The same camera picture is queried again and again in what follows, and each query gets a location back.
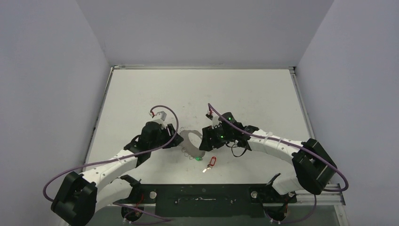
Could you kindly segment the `large metal keyring plate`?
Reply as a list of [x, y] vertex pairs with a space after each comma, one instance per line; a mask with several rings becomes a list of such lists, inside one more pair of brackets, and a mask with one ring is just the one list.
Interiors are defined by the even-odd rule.
[[185, 157], [193, 160], [195, 157], [203, 158], [205, 156], [205, 151], [199, 149], [202, 141], [202, 134], [198, 130], [189, 130], [181, 127], [179, 135], [184, 139], [179, 146]]

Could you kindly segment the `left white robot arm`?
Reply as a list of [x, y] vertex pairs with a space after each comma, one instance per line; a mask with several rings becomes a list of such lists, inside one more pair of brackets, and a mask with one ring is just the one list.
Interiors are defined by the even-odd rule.
[[91, 163], [92, 169], [81, 173], [70, 170], [54, 199], [51, 210], [70, 226], [85, 226], [94, 214], [115, 201], [133, 203], [140, 198], [140, 189], [126, 172], [143, 164], [152, 152], [180, 145], [184, 138], [172, 124], [149, 121], [112, 158]]

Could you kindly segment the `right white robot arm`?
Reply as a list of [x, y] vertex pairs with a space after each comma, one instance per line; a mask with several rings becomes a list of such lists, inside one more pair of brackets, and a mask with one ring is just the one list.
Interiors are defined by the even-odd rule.
[[222, 116], [208, 112], [206, 117], [211, 120], [211, 125], [202, 129], [201, 151], [210, 152], [224, 145], [235, 144], [245, 151], [274, 156], [294, 167], [293, 174], [277, 175], [268, 183], [266, 196], [272, 202], [278, 202], [285, 194], [297, 190], [319, 195], [335, 174], [332, 170], [335, 163], [315, 139], [294, 141], [255, 126], [243, 126], [231, 112]]

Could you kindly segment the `key with red tag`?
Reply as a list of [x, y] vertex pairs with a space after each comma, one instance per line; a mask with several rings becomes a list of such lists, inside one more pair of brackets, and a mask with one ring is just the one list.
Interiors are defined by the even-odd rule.
[[203, 169], [202, 172], [205, 173], [206, 171], [211, 170], [214, 167], [216, 161], [217, 161], [217, 158], [215, 156], [211, 157], [207, 167], [205, 169]]

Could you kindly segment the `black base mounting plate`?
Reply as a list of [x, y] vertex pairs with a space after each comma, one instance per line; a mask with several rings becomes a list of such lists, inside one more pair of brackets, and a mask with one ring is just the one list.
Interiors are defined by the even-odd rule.
[[154, 207], [162, 217], [263, 218], [283, 213], [295, 195], [280, 195], [266, 184], [142, 184], [120, 203]]

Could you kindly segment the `aluminium frame rail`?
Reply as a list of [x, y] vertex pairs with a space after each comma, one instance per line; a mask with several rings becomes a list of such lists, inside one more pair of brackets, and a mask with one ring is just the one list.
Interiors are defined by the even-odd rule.
[[[314, 195], [307, 192], [306, 190], [297, 190], [296, 199], [298, 205], [310, 205], [314, 204]], [[344, 197], [341, 192], [327, 192], [322, 191], [321, 194], [316, 195], [317, 205], [345, 205]]]

